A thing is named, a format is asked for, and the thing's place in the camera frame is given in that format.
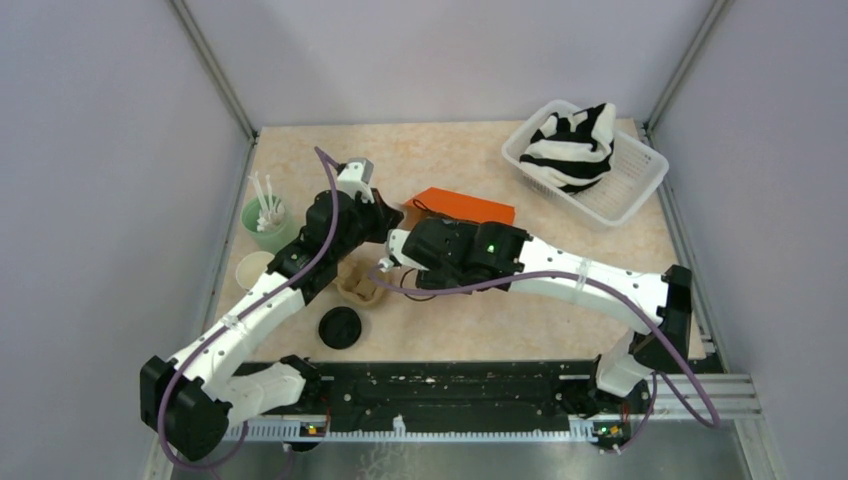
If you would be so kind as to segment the orange paper bag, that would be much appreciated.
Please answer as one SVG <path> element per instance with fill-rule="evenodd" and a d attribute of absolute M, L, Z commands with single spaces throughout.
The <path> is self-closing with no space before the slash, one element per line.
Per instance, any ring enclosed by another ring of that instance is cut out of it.
<path fill-rule="evenodd" d="M 496 221 L 507 225 L 513 225 L 516 217 L 514 206 L 438 187 L 429 187 L 413 195 L 402 206 L 406 211 L 405 226 L 402 228 L 410 230 L 420 220 L 430 217 L 471 223 Z M 413 273 L 415 274 L 414 286 L 416 290 L 439 290 L 460 286 L 460 283 L 456 280 L 440 278 L 435 273 L 419 272 L 414 269 L 408 269 L 402 274 L 399 286 L 412 288 L 406 287 L 404 284 L 407 277 Z M 436 295 L 404 294 L 404 296 L 414 302 L 427 302 L 436 298 Z"/>

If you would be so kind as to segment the stack of black cup lids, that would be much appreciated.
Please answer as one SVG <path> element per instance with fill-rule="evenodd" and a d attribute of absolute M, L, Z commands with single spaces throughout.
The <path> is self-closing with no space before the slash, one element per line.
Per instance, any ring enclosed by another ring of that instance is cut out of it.
<path fill-rule="evenodd" d="M 358 313 L 350 307 L 339 306 L 326 312 L 318 325 L 321 341 L 329 348 L 344 350 L 361 337 L 363 325 Z"/>

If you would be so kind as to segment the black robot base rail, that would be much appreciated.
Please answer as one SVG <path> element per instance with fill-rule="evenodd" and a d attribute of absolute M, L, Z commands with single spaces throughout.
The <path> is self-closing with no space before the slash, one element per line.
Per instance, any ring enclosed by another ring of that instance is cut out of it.
<path fill-rule="evenodd" d="M 333 433 L 387 431 L 396 417 L 411 433 L 558 432 L 646 412 L 646 381 L 619 398 L 594 373 L 586 360 L 313 362 L 298 402 L 271 411 L 329 419 Z"/>

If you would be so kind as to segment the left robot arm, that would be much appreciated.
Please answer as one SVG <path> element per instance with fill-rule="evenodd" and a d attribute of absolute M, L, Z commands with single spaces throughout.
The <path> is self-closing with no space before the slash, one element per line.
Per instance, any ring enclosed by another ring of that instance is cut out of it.
<path fill-rule="evenodd" d="M 319 158 L 330 187 L 316 195 L 298 236 L 209 330 L 141 369 L 141 419 L 174 462 L 203 459 L 230 428 L 275 408 L 303 414 L 319 404 L 318 375 L 302 360 L 281 360 L 249 375 L 237 371 L 270 333 L 333 283 L 344 259 L 365 243 L 385 243 L 403 218 L 371 186 L 372 162 Z"/>

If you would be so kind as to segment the stack of green paper cups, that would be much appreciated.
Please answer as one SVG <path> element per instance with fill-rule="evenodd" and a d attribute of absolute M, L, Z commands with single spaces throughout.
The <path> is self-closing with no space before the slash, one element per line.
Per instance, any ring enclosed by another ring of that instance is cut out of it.
<path fill-rule="evenodd" d="M 237 284 L 244 291 L 250 290 L 267 270 L 268 264 L 273 259 L 274 255 L 266 251 L 257 251 L 246 255 L 236 267 L 235 279 Z"/>

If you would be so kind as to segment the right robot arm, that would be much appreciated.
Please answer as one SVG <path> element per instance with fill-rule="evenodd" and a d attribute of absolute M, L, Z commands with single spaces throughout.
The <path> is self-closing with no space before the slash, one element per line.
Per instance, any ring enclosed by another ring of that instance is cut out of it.
<path fill-rule="evenodd" d="M 555 298 L 613 318 L 626 334 L 597 360 L 586 385 L 589 404 L 612 412 L 653 371 L 685 373 L 690 345 L 691 270 L 626 270 L 556 248 L 498 222 L 426 218 L 393 229 L 378 268 L 417 271 L 413 295 L 453 295 L 498 288 Z"/>

